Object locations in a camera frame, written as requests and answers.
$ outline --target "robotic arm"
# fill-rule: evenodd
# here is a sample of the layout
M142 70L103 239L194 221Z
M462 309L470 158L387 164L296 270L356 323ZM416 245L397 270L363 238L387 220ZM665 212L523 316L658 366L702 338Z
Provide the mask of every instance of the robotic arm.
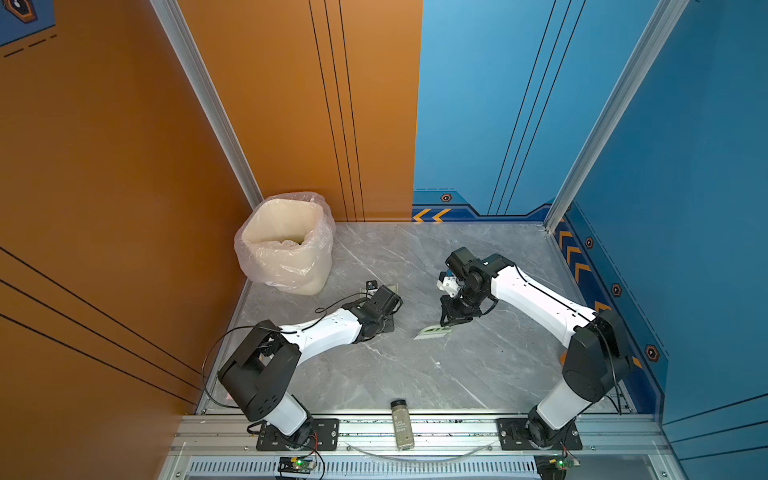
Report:
M312 416L286 393L296 367L336 346L365 342L392 332L402 299L386 286L371 297L296 325L255 325L218 372L221 384L251 422L266 420L297 445L312 431Z
M448 293L440 299L441 326L471 322L501 300L540 323L568 348L563 378L528 413L528 439L537 448L561 442L576 415L602 399L634 366L624 321L613 310L596 313L571 302L496 253L480 260L462 247L445 263L449 270L438 281L438 288ZM480 304L486 298L494 303L482 312Z

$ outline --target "trash can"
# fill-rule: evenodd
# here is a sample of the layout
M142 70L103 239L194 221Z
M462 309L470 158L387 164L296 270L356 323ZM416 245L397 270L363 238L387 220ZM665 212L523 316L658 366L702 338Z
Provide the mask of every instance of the trash can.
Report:
M257 283L315 295L331 270L336 224L322 195L281 194L259 204L235 235L240 268Z

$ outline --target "vent grille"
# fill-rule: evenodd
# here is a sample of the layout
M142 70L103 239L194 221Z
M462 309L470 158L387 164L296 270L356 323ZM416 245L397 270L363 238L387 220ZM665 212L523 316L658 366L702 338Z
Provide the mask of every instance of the vent grille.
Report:
M275 478L279 457L198 457L190 463L190 477ZM326 458L324 479L368 478L540 478L530 455L468 458L462 462L419 464L384 462L359 456Z
M198 457L195 458L189 473L269 473L272 475L277 467L274 460L259 460L257 458L232 457Z
M326 478L386 477L390 475L429 475L431 478L463 478L468 475L489 476L511 473L536 474L532 457L519 460L466 460L457 463L423 462L419 464L380 462L368 459L349 461L327 461Z

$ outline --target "marble surface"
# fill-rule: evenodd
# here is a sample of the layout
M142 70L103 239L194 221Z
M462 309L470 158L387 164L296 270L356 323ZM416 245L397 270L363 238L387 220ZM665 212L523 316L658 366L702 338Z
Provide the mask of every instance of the marble surface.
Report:
M439 323L435 282L445 258L459 247L477 257L500 253L532 278L581 302L557 247L532 223L338 223L333 268L316 296L254 284L238 326L271 319L276 325L317 318L319 306L359 291L367 280L397 284L403 306L395 331L358 345L340 346L302 364L289 387L310 411L388 409L404 398L411 409L505 409L527 412L561 378L564 347L543 327L508 304L455 326L438 339L414 340ZM247 330L230 335L228 358ZM217 385L214 398L227 400ZM603 400L592 409L611 410Z

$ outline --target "bottle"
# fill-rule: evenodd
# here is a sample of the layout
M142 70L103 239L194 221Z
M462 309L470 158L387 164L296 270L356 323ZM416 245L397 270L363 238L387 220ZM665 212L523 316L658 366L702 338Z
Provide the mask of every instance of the bottle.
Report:
M403 399L395 400L392 407L392 424L395 427L395 444L398 450L410 450L414 446L413 430L411 429L411 415L408 414L408 406Z

